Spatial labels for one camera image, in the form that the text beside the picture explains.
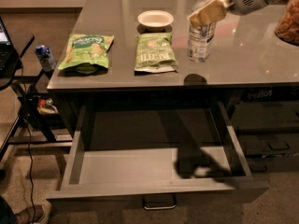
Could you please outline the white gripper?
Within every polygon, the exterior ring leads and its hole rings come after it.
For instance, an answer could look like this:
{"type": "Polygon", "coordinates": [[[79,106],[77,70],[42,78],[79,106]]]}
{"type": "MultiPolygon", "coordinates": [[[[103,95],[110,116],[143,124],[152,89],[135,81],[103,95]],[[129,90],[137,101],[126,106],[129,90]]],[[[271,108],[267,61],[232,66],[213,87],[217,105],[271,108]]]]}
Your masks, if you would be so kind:
{"type": "Polygon", "coordinates": [[[266,6],[265,0],[211,0],[197,8],[188,21],[196,28],[224,20],[228,11],[235,15],[247,15],[266,6]]]}

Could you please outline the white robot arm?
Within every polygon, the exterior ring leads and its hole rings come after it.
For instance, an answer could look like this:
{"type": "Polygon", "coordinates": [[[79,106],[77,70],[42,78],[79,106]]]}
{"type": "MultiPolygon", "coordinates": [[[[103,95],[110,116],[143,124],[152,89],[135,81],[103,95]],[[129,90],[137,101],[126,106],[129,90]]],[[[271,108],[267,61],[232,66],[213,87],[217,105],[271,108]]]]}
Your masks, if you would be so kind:
{"type": "Polygon", "coordinates": [[[247,15],[278,1],[281,0],[207,0],[188,20],[193,27],[209,25],[223,20],[227,13],[247,15]]]}

